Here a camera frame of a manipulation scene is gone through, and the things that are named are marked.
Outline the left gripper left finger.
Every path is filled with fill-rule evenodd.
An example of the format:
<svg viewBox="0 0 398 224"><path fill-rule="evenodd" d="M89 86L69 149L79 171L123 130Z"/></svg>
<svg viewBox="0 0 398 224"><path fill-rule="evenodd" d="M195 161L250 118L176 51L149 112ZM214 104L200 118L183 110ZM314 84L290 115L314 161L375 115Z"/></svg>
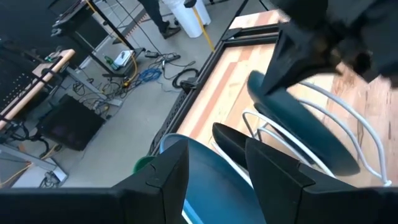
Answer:
<svg viewBox="0 0 398 224"><path fill-rule="evenodd" d="M179 223L188 179L188 141L179 140L115 185L123 222Z"/></svg>

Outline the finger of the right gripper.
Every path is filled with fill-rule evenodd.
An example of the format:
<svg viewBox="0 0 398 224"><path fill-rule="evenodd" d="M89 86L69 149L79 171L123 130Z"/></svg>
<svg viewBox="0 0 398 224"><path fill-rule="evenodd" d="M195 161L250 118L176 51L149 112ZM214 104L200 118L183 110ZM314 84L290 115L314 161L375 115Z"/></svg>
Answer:
<svg viewBox="0 0 398 224"><path fill-rule="evenodd" d="M306 30L294 23L280 23L279 37L261 88L268 95L319 73L336 73L331 55L335 40L326 30Z"/></svg>

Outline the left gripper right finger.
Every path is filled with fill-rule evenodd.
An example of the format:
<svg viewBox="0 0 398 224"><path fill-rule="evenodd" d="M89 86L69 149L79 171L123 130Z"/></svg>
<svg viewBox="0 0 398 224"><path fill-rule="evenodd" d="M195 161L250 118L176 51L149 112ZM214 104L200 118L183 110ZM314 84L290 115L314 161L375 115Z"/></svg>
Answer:
<svg viewBox="0 0 398 224"><path fill-rule="evenodd" d="M352 186L258 140L246 140L249 176L267 223L354 223L339 190Z"/></svg>

